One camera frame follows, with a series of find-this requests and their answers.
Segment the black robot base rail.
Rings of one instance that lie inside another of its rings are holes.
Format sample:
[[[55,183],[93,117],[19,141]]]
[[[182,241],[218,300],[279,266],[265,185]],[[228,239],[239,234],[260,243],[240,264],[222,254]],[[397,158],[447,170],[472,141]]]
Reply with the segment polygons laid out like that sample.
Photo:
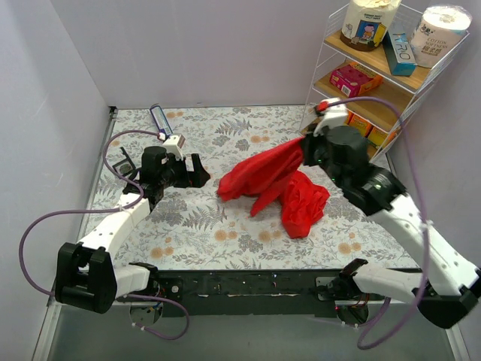
[[[313,315],[334,317],[332,299],[318,286],[340,269],[157,271],[160,296],[179,302],[191,316]]]

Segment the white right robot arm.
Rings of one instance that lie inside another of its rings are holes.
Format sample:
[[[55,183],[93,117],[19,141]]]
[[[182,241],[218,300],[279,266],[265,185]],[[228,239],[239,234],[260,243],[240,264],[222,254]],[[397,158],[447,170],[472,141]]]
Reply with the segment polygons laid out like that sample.
[[[354,259],[318,287],[322,299],[377,294],[410,303],[442,329],[465,318],[479,303],[480,269],[422,219],[406,187],[386,168],[370,162],[368,142],[348,126],[309,131],[302,141],[304,164],[319,166],[344,198],[384,228],[421,267],[420,273],[382,268]]]

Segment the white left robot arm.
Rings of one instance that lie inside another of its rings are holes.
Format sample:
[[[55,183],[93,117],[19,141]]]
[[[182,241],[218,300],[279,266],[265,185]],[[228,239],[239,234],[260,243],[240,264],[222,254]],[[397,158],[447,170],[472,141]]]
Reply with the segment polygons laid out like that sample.
[[[65,243],[59,249],[54,291],[57,302],[103,314],[122,296],[137,294],[145,301],[158,296],[155,266],[133,262],[115,268],[113,260],[123,242],[162,200],[165,189],[202,188],[210,180],[200,156],[194,153],[191,159],[193,169],[189,170],[186,160],[178,159],[166,147],[144,149],[141,165],[126,178],[113,213],[77,243]]]

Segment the red tank top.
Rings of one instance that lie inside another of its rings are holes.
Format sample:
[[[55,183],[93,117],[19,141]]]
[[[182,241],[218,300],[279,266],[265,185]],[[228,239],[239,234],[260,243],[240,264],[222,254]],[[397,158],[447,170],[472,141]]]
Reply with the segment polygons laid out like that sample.
[[[322,219],[330,193],[298,170],[303,164],[302,138],[251,156],[224,175],[217,195],[224,202],[255,197],[252,217],[271,203],[281,204],[281,223],[290,238],[305,238]]]

